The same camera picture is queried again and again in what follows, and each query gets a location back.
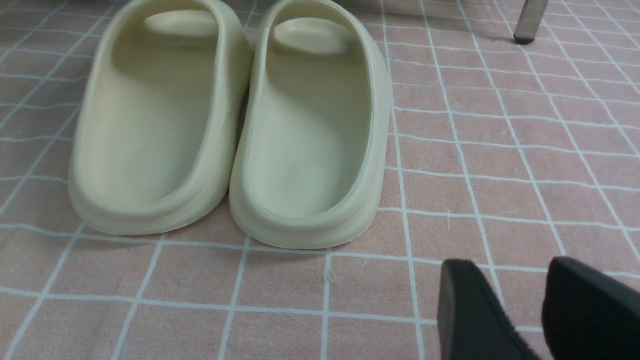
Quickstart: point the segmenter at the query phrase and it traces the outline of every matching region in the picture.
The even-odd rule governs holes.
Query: pink tile
[[[555,119],[556,112],[547,95],[513,90],[500,91],[502,101],[511,116],[537,116]]]
[[[415,325],[349,318],[330,318],[329,359],[416,359]]]
[[[554,96],[553,102],[563,120],[594,124],[612,123],[606,108],[598,100]]]
[[[607,31],[611,33],[619,33],[620,28],[611,19],[593,19],[590,17],[583,17],[580,19],[585,28],[589,29],[589,32],[595,31]]]
[[[540,75],[538,78],[544,89],[550,94],[593,97],[593,93],[582,80],[546,75]]]
[[[395,83],[410,85],[439,84],[435,66],[414,63],[391,62],[391,80]]]
[[[518,149],[470,144],[461,147],[471,175],[529,178]]]
[[[389,44],[391,60],[410,61],[421,64],[433,64],[433,52],[428,47],[404,44]]]
[[[498,270],[497,273],[511,323],[540,327],[546,273],[510,270]]]
[[[585,29],[552,28],[551,31],[559,42],[573,42],[578,44],[595,44]]]
[[[44,150],[48,140],[0,141],[0,177],[24,176]]]
[[[386,169],[382,184],[381,208],[400,208],[400,184],[396,170]]]
[[[408,214],[408,220],[415,258],[458,258],[486,263],[482,237],[475,218]]]
[[[443,174],[462,174],[458,148],[454,143],[400,137],[400,153],[403,168]]]
[[[415,264],[415,286],[422,318],[435,319],[437,317],[440,268],[440,265],[434,264]]]
[[[545,11],[545,24],[562,28],[582,29],[578,19],[572,15],[558,15],[551,13],[549,8]]]
[[[593,225],[557,226],[567,256],[600,271],[640,271],[640,263],[620,230]]]
[[[0,26],[3,28],[36,28],[47,16],[45,12],[23,10],[5,10],[0,14]]]
[[[491,78],[498,89],[543,92],[534,74],[491,71]]]
[[[637,59],[640,56],[640,49],[621,49],[619,47],[610,46],[605,46],[605,49],[607,53],[611,55],[613,61],[618,63],[637,65]]]
[[[69,202],[67,185],[48,180],[25,181],[0,215],[0,222],[27,224],[61,233],[73,233],[80,226]]]
[[[387,136],[387,158],[385,164],[388,167],[397,167],[396,137],[394,135]]]
[[[529,55],[533,69],[538,74],[553,74],[562,76],[578,76],[571,62],[553,56]]]
[[[491,87],[489,77],[484,69],[440,69],[442,82],[445,86],[475,86],[481,88]]]
[[[29,35],[29,30],[0,29],[0,47],[13,47]]]
[[[82,35],[75,33],[61,33],[57,31],[35,31],[20,44],[19,48],[25,50],[66,53],[81,38]]]
[[[454,17],[462,19],[464,15],[457,4],[436,3],[429,1],[424,3],[424,12],[432,16]]]
[[[624,226],[640,227],[640,192],[604,190]]]
[[[66,179],[69,172],[72,142],[56,140],[33,171],[36,176]]]
[[[330,311],[413,316],[406,261],[334,256],[331,262]]]
[[[560,122],[542,119],[511,119],[511,125],[522,145],[573,149],[571,139]]]
[[[60,61],[61,55],[36,54],[29,51],[12,50],[2,63],[0,73],[11,75],[46,76]]]
[[[104,16],[111,8],[111,3],[68,3],[60,11],[78,15]]]
[[[640,188],[640,159],[593,154],[584,157],[601,185]]]
[[[86,37],[84,40],[80,41],[80,43],[74,48],[72,53],[74,55],[93,56],[96,48],[98,48],[99,42],[100,37]]]
[[[0,136],[24,139],[55,135],[75,108],[57,106],[50,109],[18,109],[4,126],[0,127]]]
[[[440,360],[440,336],[435,325],[422,326],[422,343],[425,360]]]
[[[620,65],[622,71],[629,77],[631,82],[640,83],[640,66]]]
[[[483,52],[483,58],[489,69],[531,72],[527,56],[523,53]]]
[[[87,17],[71,14],[51,15],[39,28],[39,30],[75,31],[77,33],[89,32],[98,21],[96,17]]]
[[[498,95],[494,89],[447,88],[451,111],[484,115],[503,115]]]
[[[451,122],[447,114],[427,114],[396,111],[398,133],[419,138],[453,140]]]
[[[475,49],[436,48],[439,66],[456,66],[483,69],[482,58]]]
[[[394,104],[405,109],[444,111],[440,86],[394,85]]]
[[[472,179],[480,213],[507,218],[545,219],[532,184]]]
[[[387,28],[387,42],[428,46],[429,33],[427,29]]]
[[[549,225],[491,219],[483,221],[496,265],[546,268],[554,256],[561,255]]]
[[[542,332],[520,332],[520,336],[527,342],[531,350],[542,360],[553,360],[553,356],[549,352],[549,347]]]
[[[431,41],[435,47],[454,47],[457,49],[475,49],[474,39],[468,33],[431,30]]]
[[[324,255],[258,251],[247,255],[239,305],[322,310],[323,299]]]
[[[514,144],[511,130],[504,119],[455,114],[453,120],[461,141]]]
[[[53,73],[54,78],[77,79],[89,76],[93,59],[80,56],[68,56]]]
[[[0,86],[0,103],[19,104],[40,80],[31,78],[3,78]]]
[[[32,106],[55,106],[79,104],[84,96],[86,79],[75,81],[48,80],[29,96],[26,104]]]
[[[577,153],[551,149],[524,149],[524,154],[536,180],[593,184],[587,167]]]
[[[78,240],[51,292],[135,297],[155,249],[151,244]]]
[[[13,359],[108,359],[131,305],[126,302],[44,300]],[[56,331],[61,324],[73,331]]]
[[[590,4],[568,4],[567,6],[575,16],[607,18],[607,13],[604,12],[604,10],[599,7],[591,6]]]
[[[631,125],[640,127],[640,104],[629,104],[625,102],[608,102],[607,107],[611,110],[611,115],[620,125]]]
[[[206,359],[218,354],[226,311],[139,305],[120,359]]]
[[[5,354],[11,346],[13,337],[22,326],[24,319],[35,304],[36,298],[21,297],[8,293],[0,293],[0,353]]]
[[[69,238],[0,229],[0,286],[42,291]]]
[[[633,149],[619,129],[576,124],[567,124],[567,126],[575,143],[582,151],[633,153]]]
[[[4,204],[4,202],[9,199],[13,189],[15,189],[19,182],[19,180],[0,181],[0,204]]]
[[[473,213],[467,184],[460,177],[405,172],[404,192],[409,209],[457,214]]]
[[[625,134],[636,149],[640,149],[640,129],[625,129]]]
[[[601,80],[590,80],[589,86],[602,100],[629,101],[640,103],[640,94],[630,84],[611,83]]]
[[[334,248],[334,251],[406,256],[402,213],[399,211],[377,212],[373,224],[364,234],[350,243]]]
[[[320,357],[321,341],[320,316],[236,313],[225,359],[316,358]]]
[[[629,37],[626,34],[599,33],[596,31],[592,31],[591,36],[593,36],[599,43],[604,45],[626,47],[627,49],[636,48],[636,44],[632,40],[632,37]]]
[[[245,233],[231,217],[228,197],[197,222],[167,234],[168,240],[204,241],[242,245]]]
[[[563,44],[564,51],[573,60],[590,60],[609,63],[607,53],[597,45]]]
[[[551,219],[615,224],[598,190],[574,184],[539,184]]]
[[[241,251],[165,245],[143,296],[199,304],[229,304]]]
[[[620,25],[620,27],[622,28],[622,30],[626,33],[629,34],[640,34],[640,22],[637,21],[637,19],[634,19],[634,21],[618,21],[618,24]]]

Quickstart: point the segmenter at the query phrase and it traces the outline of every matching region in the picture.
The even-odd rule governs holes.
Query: chair leg
[[[513,38],[518,45],[528,45],[536,38],[549,0],[525,0]]]

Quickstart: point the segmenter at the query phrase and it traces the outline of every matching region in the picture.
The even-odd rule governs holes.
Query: pink tiled floor
[[[251,39],[269,0],[230,1]],[[84,82],[121,4],[0,0],[0,354],[14,359],[437,359],[440,264],[474,260],[549,357],[551,257],[640,289],[640,3],[344,0],[394,82],[372,227],[329,251],[266,247],[224,201],[162,236],[73,213]]]

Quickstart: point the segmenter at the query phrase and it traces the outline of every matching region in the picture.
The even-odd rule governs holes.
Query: white grout line
[[[331,284],[335,280],[335,275],[331,267],[331,248],[326,250],[324,256],[324,291],[323,291],[323,303],[322,303],[322,337],[320,343],[320,360],[326,360],[327,351],[329,346],[329,296],[331,292]]]
[[[36,316],[36,313],[42,306],[42,303],[44,302],[45,298],[47,298],[49,291],[53,286],[53,283],[56,281],[56,278],[58,277],[58,274],[62,269],[62,265],[64,265],[65,261],[67,260],[69,252],[71,252],[71,249],[76,244],[77,237],[78,235],[80,235],[80,233],[82,233],[83,229],[84,229],[84,224],[80,224],[80,226],[78,226],[78,228],[76,229],[76,232],[74,233],[74,235],[71,237],[71,239],[69,239],[67,246],[65,247],[65,250],[62,252],[62,254],[60,255],[60,258],[58,259],[58,263],[56,264],[56,267],[51,273],[51,276],[49,276],[49,280],[47,280],[47,283],[45,284],[44,289],[42,289],[42,292],[38,294],[38,300],[36,301],[35,304],[33,304],[31,311],[29,312],[29,314],[27,314],[27,317],[25,317],[24,321],[22,322],[22,325],[20,326],[18,331],[15,333],[15,337],[13,338],[13,341],[11,342],[11,345],[9,345],[9,349],[7,350],[6,355],[4,356],[5,360],[11,360],[11,358],[13,357],[13,354],[18,348],[18,344],[20,343],[20,340],[22,339],[25,332],[29,328],[29,325],[31,325],[33,318]]]
[[[131,326],[131,322],[133,321],[133,316],[136,314],[136,310],[138,309],[138,304],[141,303],[142,295],[149,284],[149,280],[151,279],[151,275],[156,268],[156,264],[158,258],[160,257],[160,253],[162,252],[162,246],[164,241],[166,240],[166,233],[162,234],[160,237],[160,241],[156,245],[156,249],[154,251],[154,255],[151,257],[151,261],[149,261],[149,267],[147,268],[147,272],[145,274],[145,278],[142,280],[140,287],[138,288],[138,292],[136,293],[136,297],[131,301],[131,307],[129,308],[129,312],[127,313],[127,317],[122,324],[122,329],[120,329],[120,335],[118,336],[118,342],[116,343],[115,348],[113,349],[113,353],[111,355],[111,360],[118,360],[120,357],[120,353],[122,351],[122,347],[124,346],[124,342],[127,338],[127,333],[129,332],[129,328]]]
[[[580,74],[580,72],[578,71],[577,67],[575,66],[573,59],[571,59],[571,57],[567,54],[567,52],[564,50],[564,47],[559,44],[560,49],[562,50],[565,58],[571,63],[571,65],[573,66],[573,68],[575,69],[575,71]],[[531,66],[531,69],[533,69],[533,71],[535,72],[535,69],[533,67],[533,64],[531,63],[531,59],[529,58],[529,54],[527,52],[525,52],[525,56],[527,58],[527,61],[529,62],[529,66]],[[544,90],[545,87],[542,84],[542,82],[540,81],[539,77],[537,74],[535,74],[536,79],[538,80],[538,83],[540,84],[540,86],[542,86],[542,89]],[[596,93],[591,89],[591,87],[589,86],[589,84],[585,81],[584,84],[589,88],[589,90],[596,95]],[[593,180],[593,183],[596,186],[596,189],[598,190],[598,192],[600,193],[600,196],[603,198],[604,202],[607,204],[607,208],[609,209],[609,211],[611,212],[611,215],[613,216],[614,220],[616,221],[618,227],[622,230],[624,237],[627,241],[627,243],[629,244],[629,247],[631,248],[632,252],[634,253],[634,255],[636,256],[636,258],[638,259],[638,261],[640,261],[640,254],[638,253],[638,250],[636,249],[636,246],[634,245],[633,241],[631,240],[627,228],[625,228],[624,224],[622,223],[622,221],[620,220],[620,218],[618,217],[618,214],[616,213],[615,209],[613,208],[613,205],[611,204],[609,198],[606,196],[604,189],[602,188],[602,186],[600,185],[600,183],[598,182],[598,179],[596,178],[596,176],[594,175],[591,167],[589,166],[589,163],[586,161],[586,158],[584,157],[584,154],[582,153],[582,151],[580,150],[580,148],[578,147],[577,143],[575,142],[575,139],[573,138],[573,134],[571,133],[569,127],[567,126],[566,122],[563,120],[560,112],[558,111],[558,109],[556,108],[556,104],[553,102],[552,99],[552,95],[550,93],[547,93],[547,97],[549,98],[549,101],[551,103],[551,106],[553,107],[556,115],[558,116],[558,119],[562,120],[562,124],[564,126],[564,130],[567,132],[567,135],[569,136],[569,139],[572,142],[572,145],[575,147],[576,151],[578,152],[578,155],[580,156],[580,159],[582,160],[584,166],[586,167],[587,171],[589,172],[589,175],[591,176],[591,179]],[[606,106],[606,103],[603,102],[603,105],[605,106],[605,109],[607,111],[609,111],[609,108]],[[614,121],[615,123],[617,123],[616,119],[609,113],[609,116],[611,117],[611,120]]]
[[[240,294],[240,287],[242,286],[242,278],[244,275],[244,267],[246,265],[246,257],[249,253],[249,244],[251,243],[251,237],[246,235],[244,237],[244,245],[242,255],[240,257],[240,264],[238,264],[238,273],[236,275],[236,283],[234,285],[234,292],[231,295],[231,302],[228,307],[227,321],[225,322],[225,328],[222,331],[222,339],[220,340],[220,349],[218,352],[218,359],[224,360],[227,353],[227,343],[229,336],[231,335],[231,327],[234,322],[234,315],[237,311],[238,295]]]
[[[465,14],[464,9],[462,7],[462,4],[460,3],[460,0],[458,0],[458,6],[460,7],[460,11],[463,13],[463,15]],[[482,51],[480,51],[480,47],[478,46],[477,40],[475,38],[475,36],[472,35],[472,39],[474,41],[474,45],[478,51],[478,54],[480,55],[480,60],[482,61],[484,67],[487,69],[487,64],[486,64],[486,60],[484,58],[484,54],[482,53]],[[489,82],[491,84],[491,86],[493,88],[495,88],[495,83],[493,82],[493,76],[491,75],[491,73],[487,70],[486,75],[489,79]],[[518,136],[516,135],[516,132],[513,128],[513,125],[511,123],[511,119],[509,119],[509,115],[507,113],[507,109],[504,105],[504,99],[502,98],[502,94],[500,93],[500,90],[495,90],[495,94],[498,98],[498,102],[500,103],[500,108],[502,109],[502,113],[505,115],[505,120],[507,123],[507,126],[509,127],[509,131],[511,133],[511,137],[513,138],[514,142],[515,142],[515,147],[516,149],[518,149],[518,153],[520,154],[520,159],[522,160],[522,163],[524,164],[525,169],[527,170],[527,174],[529,176],[529,179],[531,181],[531,184],[533,185],[533,190],[536,193],[536,197],[538,198],[538,201],[540,202],[540,205],[542,206],[542,211],[545,214],[545,218],[547,218],[547,221],[549,222],[550,228],[551,228],[551,232],[554,235],[554,239],[556,241],[556,244],[558,246],[558,249],[560,250],[560,255],[566,255],[566,249],[564,248],[564,244],[562,243],[562,240],[560,239],[560,234],[558,233],[556,226],[554,224],[553,218],[551,217],[551,214],[549,212],[549,209],[547,208],[547,203],[545,202],[544,197],[542,196],[542,193],[540,192],[540,189],[538,188],[538,184],[536,183],[536,178],[533,174],[533,171],[531,170],[531,167],[529,166],[529,162],[527,161],[527,157],[524,154],[524,150],[522,149],[522,146],[520,145],[520,140],[518,139]]]
[[[380,0],[380,13],[382,19],[382,34],[384,39],[385,46],[385,62],[387,65],[387,71],[389,72],[389,76],[391,73],[391,52],[389,51],[389,43],[387,41],[387,21],[385,18],[385,0]],[[395,99],[393,95],[393,86],[391,86],[391,121],[394,128],[394,136],[395,141],[394,145],[396,147],[396,163],[397,167],[402,167],[402,157],[400,155],[400,139],[398,137],[398,125],[396,119],[396,111],[393,109],[393,105],[395,105]],[[411,300],[413,306],[413,317],[418,319],[420,318],[420,307],[419,307],[419,299],[418,299],[418,291],[416,284],[416,276],[415,276],[415,264],[413,262],[413,251],[411,244],[411,232],[409,229],[409,219],[406,213],[406,194],[404,192],[404,175],[401,171],[398,171],[398,186],[400,188],[400,203],[402,206],[402,220],[403,220],[403,231],[404,231],[404,243],[406,247],[406,253],[408,256],[407,266],[409,269],[409,282],[411,288]],[[418,358],[420,360],[425,360],[425,348],[424,348],[424,339],[422,337],[422,326],[419,323],[415,324],[415,336],[416,336],[416,344],[418,346]]]
[[[460,4],[458,4],[458,7],[460,8],[460,10],[462,10],[463,16],[464,16],[464,9],[460,6]],[[429,27],[426,14],[424,12],[424,4],[423,4],[422,1],[420,2],[420,9],[422,10],[422,16],[424,18],[424,25],[425,25],[425,27],[427,27],[427,34],[429,36],[429,43],[433,44],[433,38],[431,36],[431,28]],[[498,280],[498,275],[497,275],[497,273],[495,271],[495,266],[494,266],[494,263],[493,263],[493,257],[491,255],[491,250],[489,248],[489,243],[488,243],[487,236],[486,236],[486,230],[484,229],[484,223],[482,221],[480,209],[479,209],[478,204],[477,204],[476,194],[474,193],[473,186],[471,185],[471,179],[469,178],[469,172],[468,172],[468,168],[467,168],[467,161],[465,160],[465,154],[462,151],[462,146],[460,145],[460,139],[458,138],[458,131],[456,129],[456,123],[453,120],[453,113],[451,112],[451,105],[449,104],[449,96],[447,94],[447,87],[444,85],[444,81],[442,79],[442,73],[440,72],[440,66],[439,66],[439,63],[438,63],[438,55],[437,55],[437,53],[435,51],[435,48],[433,48],[433,47],[431,48],[431,53],[433,55],[433,61],[434,61],[434,64],[436,66],[436,72],[438,74],[438,81],[440,83],[440,86],[442,87],[442,96],[444,98],[444,103],[445,103],[445,106],[447,108],[447,114],[449,116],[449,124],[451,126],[453,139],[454,139],[454,142],[456,144],[456,148],[458,150],[458,157],[460,158],[460,165],[462,167],[463,177],[464,177],[465,183],[467,185],[467,191],[469,192],[469,197],[470,197],[473,209],[474,209],[476,222],[478,224],[478,228],[480,230],[480,235],[482,237],[484,253],[486,255],[486,259],[487,259],[487,263],[488,263],[489,270],[490,270],[490,273],[491,273],[491,277],[492,277],[493,283],[495,285],[496,296],[498,297],[498,300],[500,301],[500,304],[504,308],[505,307],[505,303],[504,303],[504,296],[502,294],[502,287],[500,286],[500,282]]]

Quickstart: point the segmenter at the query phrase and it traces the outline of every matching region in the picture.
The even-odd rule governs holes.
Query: cream slide sandal
[[[98,47],[78,119],[69,194],[104,233],[160,233],[227,188],[252,51],[218,0],[134,0]]]
[[[230,184],[238,226],[295,249],[360,236],[380,203],[390,94],[380,49],[349,12],[329,0],[274,5]]]

